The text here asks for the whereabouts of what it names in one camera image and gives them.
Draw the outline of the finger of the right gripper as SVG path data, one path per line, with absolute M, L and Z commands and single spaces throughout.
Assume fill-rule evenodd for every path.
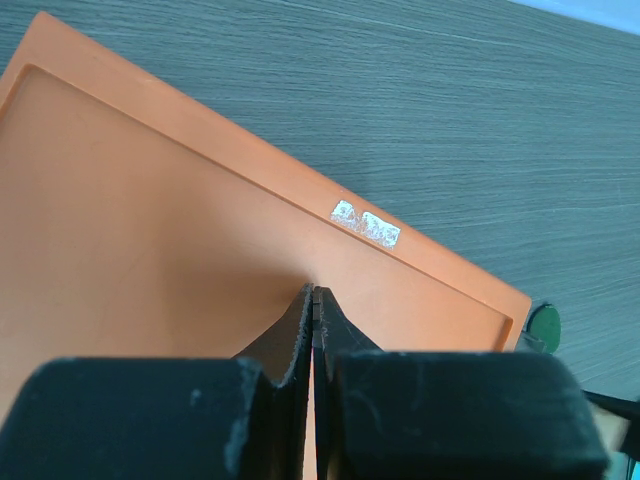
M 639 402 L 619 399 L 590 391 L 583 391 L 585 397 L 599 408 L 607 410 L 614 415 L 626 420 L 637 420 L 639 418 Z
M 535 352 L 544 353 L 546 344 L 543 340 L 531 335 L 529 332 L 523 330 L 520 333 L 517 341 L 518 352 Z

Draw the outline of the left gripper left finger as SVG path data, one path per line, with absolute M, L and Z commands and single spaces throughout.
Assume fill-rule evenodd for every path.
M 311 289 L 231 358 L 60 357 L 1 428 L 5 479 L 299 479 Z

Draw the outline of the orange drawer organizer box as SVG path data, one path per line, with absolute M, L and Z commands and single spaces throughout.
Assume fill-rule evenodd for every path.
M 509 353 L 529 299 L 49 14 L 1 79 L 1 428 L 60 357 L 231 358 L 311 289 L 385 351 Z

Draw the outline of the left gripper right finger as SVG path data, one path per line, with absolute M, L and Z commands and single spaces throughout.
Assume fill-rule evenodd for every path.
M 599 479 L 609 456 L 568 369 L 539 353 L 380 349 L 313 292 L 321 479 Z

